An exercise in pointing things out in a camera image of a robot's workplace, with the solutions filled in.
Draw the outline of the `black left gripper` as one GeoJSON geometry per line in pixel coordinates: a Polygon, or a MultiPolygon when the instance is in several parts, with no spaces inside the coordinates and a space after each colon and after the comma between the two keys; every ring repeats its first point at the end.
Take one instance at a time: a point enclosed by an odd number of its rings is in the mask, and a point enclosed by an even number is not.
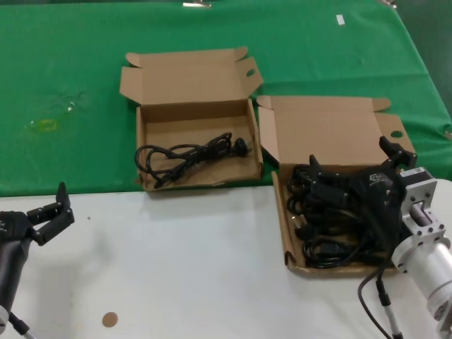
{"type": "Polygon", "coordinates": [[[64,182],[59,184],[56,202],[30,210],[1,212],[1,306],[11,308],[32,239],[39,246],[75,222],[64,182]]]}

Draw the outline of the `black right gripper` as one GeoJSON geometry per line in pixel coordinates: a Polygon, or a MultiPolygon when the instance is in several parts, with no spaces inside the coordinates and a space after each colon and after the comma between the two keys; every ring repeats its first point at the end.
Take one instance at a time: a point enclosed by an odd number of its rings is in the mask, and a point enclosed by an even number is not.
{"type": "Polygon", "coordinates": [[[323,170],[314,155],[309,156],[311,194],[335,206],[350,206],[357,199],[364,228],[386,253],[400,241],[402,186],[399,166],[413,169],[417,155],[387,137],[379,139],[387,159],[380,165],[362,167],[351,173],[323,170]]]}

